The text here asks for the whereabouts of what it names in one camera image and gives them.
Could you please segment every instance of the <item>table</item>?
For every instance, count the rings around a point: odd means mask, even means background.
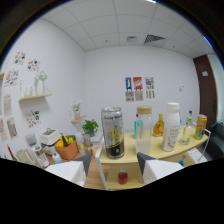
[[[159,160],[179,162],[182,156],[185,155],[186,156],[185,166],[195,164],[193,159],[191,159],[191,157],[186,152],[206,142],[208,140],[208,136],[204,135],[201,140],[197,140],[192,135],[190,138],[190,144],[183,145],[181,143],[181,139],[183,136],[184,127],[185,126],[182,126],[180,129],[176,147],[174,148],[172,152],[166,152],[161,149],[162,138],[163,138],[162,136],[161,137],[152,136],[152,139],[151,139],[152,145],[151,145],[151,151],[149,153],[149,156]],[[100,172],[100,175],[106,190],[132,189],[132,188],[139,188],[144,186],[144,183],[140,183],[138,180],[140,176],[140,168],[139,168],[138,159],[136,155],[136,140],[134,139],[133,136],[134,136],[134,133],[124,134],[125,155],[119,159],[111,159],[107,156],[105,145],[104,145],[104,138],[102,139],[95,158],[96,158],[97,166],[98,166],[98,169],[99,169],[99,172]],[[110,165],[107,180],[103,174],[102,165]],[[125,167],[128,173],[128,182],[125,185],[120,185],[117,181],[117,175],[121,167]]]

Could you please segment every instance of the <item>basket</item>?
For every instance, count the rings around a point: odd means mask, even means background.
[[[56,145],[57,142],[55,143],[55,148],[62,159],[72,160],[79,152],[76,140],[68,147],[57,147]]]

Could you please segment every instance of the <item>wooden door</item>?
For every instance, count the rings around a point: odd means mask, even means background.
[[[194,58],[193,61],[196,67],[200,89],[200,114],[207,116],[207,128],[209,128],[216,122],[217,115],[215,78],[207,55]]]

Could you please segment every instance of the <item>white bottle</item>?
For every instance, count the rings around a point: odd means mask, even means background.
[[[173,151],[180,133],[179,103],[168,103],[164,125],[162,149]]]

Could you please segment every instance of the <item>plastic bottle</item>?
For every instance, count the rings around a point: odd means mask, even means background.
[[[183,145],[189,145],[190,137],[193,136],[192,117],[188,117],[187,126],[184,128],[184,134],[182,138]]]
[[[164,151],[173,151],[180,133],[179,103],[168,103],[165,119],[163,141],[161,148]]]
[[[149,155],[151,149],[151,134],[152,134],[152,107],[139,106],[137,107],[138,120],[136,121],[136,153],[141,152]]]
[[[154,125],[153,133],[155,136],[162,136],[163,130],[164,130],[163,114],[159,114],[159,120]]]
[[[63,160],[61,159],[61,156],[57,152],[55,152],[52,155],[52,158],[53,158],[55,164],[63,163]]]

